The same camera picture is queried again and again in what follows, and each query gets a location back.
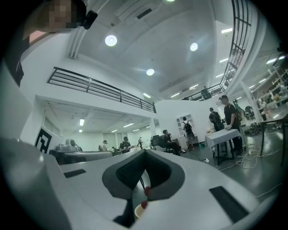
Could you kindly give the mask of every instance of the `gray floor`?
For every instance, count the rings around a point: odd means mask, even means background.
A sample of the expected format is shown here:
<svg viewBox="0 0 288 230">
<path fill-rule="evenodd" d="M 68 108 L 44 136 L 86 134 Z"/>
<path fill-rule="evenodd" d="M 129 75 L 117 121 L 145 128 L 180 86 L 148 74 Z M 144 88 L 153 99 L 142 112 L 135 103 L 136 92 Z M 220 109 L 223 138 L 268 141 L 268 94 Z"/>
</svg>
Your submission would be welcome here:
<svg viewBox="0 0 288 230">
<path fill-rule="evenodd" d="M 252 149 L 253 147 L 258 148 L 258 145 L 261 146 L 261 139 L 262 134 L 255 135 L 253 137 L 247 137 L 245 136 L 245 142 L 246 145 L 250 145 L 248 149 Z M 288 154 L 285 156 L 284 164 L 281 167 L 281 158 L 282 158 L 282 144 L 283 144 L 283 134 L 282 131 L 274 131 L 272 133 L 266 131 L 265 133 L 265 141 L 267 143 L 264 143 L 264 150 L 263 154 L 268 154 L 272 151 L 280 150 L 274 155 L 270 155 L 267 157 L 258 157 L 257 158 L 257 164 L 255 168 L 253 169 L 244 169 L 243 164 L 241 166 L 234 165 L 237 160 L 240 160 L 241 158 L 235 158 L 235 160 L 226 160 L 222 162 L 219 166 L 220 169 L 225 169 L 227 167 L 230 167 L 228 169 L 223 170 L 222 172 L 225 173 L 230 178 L 234 179 L 244 187 L 246 187 L 249 191 L 251 191 L 255 196 L 259 196 L 269 190 L 271 190 L 274 186 L 276 186 L 279 183 L 282 183 L 284 180 L 284 177 L 287 174 L 288 169 Z M 211 153 L 210 149 L 208 147 L 201 148 L 199 146 L 195 146 L 194 151 L 187 152 L 185 154 L 181 154 L 181 157 L 198 160 L 199 159 L 209 159 L 209 165 L 212 167 L 217 166 L 217 159 L 213 158 L 213 154 Z M 251 168 L 255 165 L 256 160 L 244 160 L 245 167 Z M 145 172 L 142 176 L 143 181 L 145 183 L 145 186 L 148 186 L 150 184 L 149 177 L 147 173 Z M 275 188 L 272 192 L 265 194 L 261 197 L 259 197 L 259 201 L 263 201 L 265 198 L 267 198 L 272 193 L 279 192 L 279 189 L 281 186 L 278 186 Z M 144 194 L 143 188 L 138 183 L 137 187 L 134 189 L 133 192 L 133 206 L 134 208 L 140 204 L 143 200 L 147 200 L 147 197 Z"/>
</svg>

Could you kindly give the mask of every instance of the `white ceiling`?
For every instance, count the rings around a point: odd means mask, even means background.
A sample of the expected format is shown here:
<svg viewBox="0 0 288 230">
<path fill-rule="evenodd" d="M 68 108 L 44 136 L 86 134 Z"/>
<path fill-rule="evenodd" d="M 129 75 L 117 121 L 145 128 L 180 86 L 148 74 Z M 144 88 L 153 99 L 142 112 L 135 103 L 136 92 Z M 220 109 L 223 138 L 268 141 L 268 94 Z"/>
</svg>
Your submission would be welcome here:
<svg viewBox="0 0 288 230">
<path fill-rule="evenodd" d="M 114 112 L 100 108 L 82 107 L 72 103 L 60 103 L 42 100 L 42 105 L 52 110 L 64 131 L 78 132 L 82 129 L 86 133 L 117 133 L 132 132 L 138 128 L 150 125 L 150 118 Z M 80 119 L 85 119 L 84 126 L 80 126 Z"/>
<path fill-rule="evenodd" d="M 280 39 L 273 27 L 270 24 L 267 24 L 266 34 L 258 55 L 251 68 L 243 78 L 243 82 L 247 86 L 255 85 L 255 87 L 257 87 L 259 85 L 259 81 L 261 81 L 264 76 L 267 75 L 268 69 L 272 70 L 273 63 L 268 65 L 266 63 L 268 60 L 277 58 L 279 56 L 279 52 L 277 51 L 279 42 Z M 245 92 L 243 91 L 242 86 L 238 85 L 232 94 L 234 97 L 241 97 L 245 95 Z"/>
<path fill-rule="evenodd" d="M 170 99 L 195 84 L 199 84 L 196 89 L 199 91 L 209 78 L 213 79 L 216 72 L 226 67 L 216 59 L 228 57 L 232 33 L 222 35 L 223 40 L 216 46 L 221 32 L 216 34 L 215 28 L 221 30 L 227 26 L 223 23 L 215 26 L 210 0 L 140 0 L 137 3 L 147 4 L 124 16 L 129 10 L 119 12 L 128 2 L 110 0 L 101 9 L 84 36 L 80 54 L 128 76 L 141 84 L 143 92 L 161 99 Z M 153 11 L 140 20 L 136 18 L 148 8 Z M 105 44 L 108 35 L 117 37 L 115 46 Z M 195 52 L 190 50 L 193 42 L 198 44 Z M 155 70 L 153 76 L 146 75 L 149 68 Z"/>
</svg>

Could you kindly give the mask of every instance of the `black metal railing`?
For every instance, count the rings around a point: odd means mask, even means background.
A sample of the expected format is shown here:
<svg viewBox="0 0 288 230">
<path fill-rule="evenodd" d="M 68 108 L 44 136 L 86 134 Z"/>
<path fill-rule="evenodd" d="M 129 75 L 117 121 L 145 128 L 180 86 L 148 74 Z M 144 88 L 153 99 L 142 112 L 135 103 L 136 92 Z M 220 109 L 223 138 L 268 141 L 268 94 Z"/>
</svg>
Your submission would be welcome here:
<svg viewBox="0 0 288 230">
<path fill-rule="evenodd" d="M 227 66 L 221 79 L 221 86 L 225 90 L 235 76 L 244 56 L 252 22 L 252 9 L 248 0 L 232 0 L 234 25 L 232 44 Z"/>
<path fill-rule="evenodd" d="M 47 83 L 94 94 L 156 113 L 154 103 L 151 104 L 114 86 L 62 68 L 54 67 Z"/>
<path fill-rule="evenodd" d="M 224 89 L 221 84 L 216 84 L 214 86 L 211 86 L 210 88 L 207 88 L 207 91 L 201 91 L 195 94 L 192 94 L 188 98 L 190 101 L 203 101 L 212 97 L 215 97 L 221 93 L 224 92 Z"/>
</svg>

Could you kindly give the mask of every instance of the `fluorescent light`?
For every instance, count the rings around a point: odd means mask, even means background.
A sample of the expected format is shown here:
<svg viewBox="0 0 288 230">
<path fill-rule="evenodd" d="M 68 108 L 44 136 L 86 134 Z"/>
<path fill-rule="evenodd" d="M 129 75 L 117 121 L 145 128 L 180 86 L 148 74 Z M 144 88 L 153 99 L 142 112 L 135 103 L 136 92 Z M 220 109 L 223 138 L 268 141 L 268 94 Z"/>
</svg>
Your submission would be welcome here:
<svg viewBox="0 0 288 230">
<path fill-rule="evenodd" d="M 150 98 L 150 96 L 149 96 L 148 94 L 143 93 L 143 95 L 144 95 L 145 97 Z"/>
<path fill-rule="evenodd" d="M 190 89 L 194 89 L 196 86 L 198 86 L 198 84 L 196 84 L 196 85 L 190 87 Z"/>
<path fill-rule="evenodd" d="M 176 96 L 177 96 L 177 95 L 179 95 L 179 94 L 180 94 L 180 93 L 176 93 L 176 94 L 175 94 L 175 95 L 173 95 L 172 97 L 176 97 Z M 172 97 L 171 97 L 171 98 L 172 98 Z"/>
<path fill-rule="evenodd" d="M 105 43 L 107 46 L 115 46 L 117 43 L 117 38 L 114 35 L 108 35 L 105 38 Z"/>
<path fill-rule="evenodd" d="M 190 46 L 190 50 L 191 51 L 195 51 L 198 49 L 198 44 L 197 43 L 192 43 L 191 46 Z"/>
<path fill-rule="evenodd" d="M 84 125 L 84 121 L 85 121 L 84 119 L 80 119 L 79 125 L 80 125 L 80 126 L 83 126 L 83 125 Z"/>
<path fill-rule="evenodd" d="M 125 126 L 123 126 L 123 128 L 126 128 L 126 127 L 128 127 L 128 126 L 130 126 L 130 125 L 133 125 L 134 123 L 131 123 L 131 124 L 128 124 L 128 125 L 125 125 Z"/>
<path fill-rule="evenodd" d="M 219 63 L 221 63 L 221 62 L 225 62 L 225 61 L 227 61 L 228 59 L 229 59 L 229 58 L 225 58 L 225 59 L 219 61 Z"/>
<path fill-rule="evenodd" d="M 277 60 L 276 58 L 273 58 L 273 59 L 269 60 L 268 62 L 266 62 L 266 65 L 268 65 L 268 64 L 270 64 L 272 62 L 275 62 L 276 60 Z"/>
<path fill-rule="evenodd" d="M 226 29 L 226 30 L 222 30 L 221 33 L 222 33 L 222 34 L 228 33 L 228 32 L 231 32 L 232 30 L 233 30 L 233 28 Z"/>
<path fill-rule="evenodd" d="M 216 76 L 216 77 L 221 77 L 221 76 L 223 76 L 224 74 L 220 74 L 220 75 L 218 75 L 218 76 Z"/>
<path fill-rule="evenodd" d="M 146 71 L 146 74 L 148 75 L 148 76 L 152 76 L 153 74 L 154 74 L 154 69 L 148 69 L 147 71 Z"/>
</svg>

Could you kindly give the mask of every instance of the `black logo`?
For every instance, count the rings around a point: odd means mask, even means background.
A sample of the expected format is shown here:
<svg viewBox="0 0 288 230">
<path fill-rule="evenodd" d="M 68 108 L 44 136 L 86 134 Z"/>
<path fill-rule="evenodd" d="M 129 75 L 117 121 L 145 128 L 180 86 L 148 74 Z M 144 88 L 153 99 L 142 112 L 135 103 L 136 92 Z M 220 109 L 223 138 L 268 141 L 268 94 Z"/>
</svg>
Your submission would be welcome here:
<svg viewBox="0 0 288 230">
<path fill-rule="evenodd" d="M 37 147 L 41 153 L 47 153 L 51 139 L 52 136 L 48 134 L 44 129 L 41 129 L 39 131 L 35 147 Z"/>
</svg>

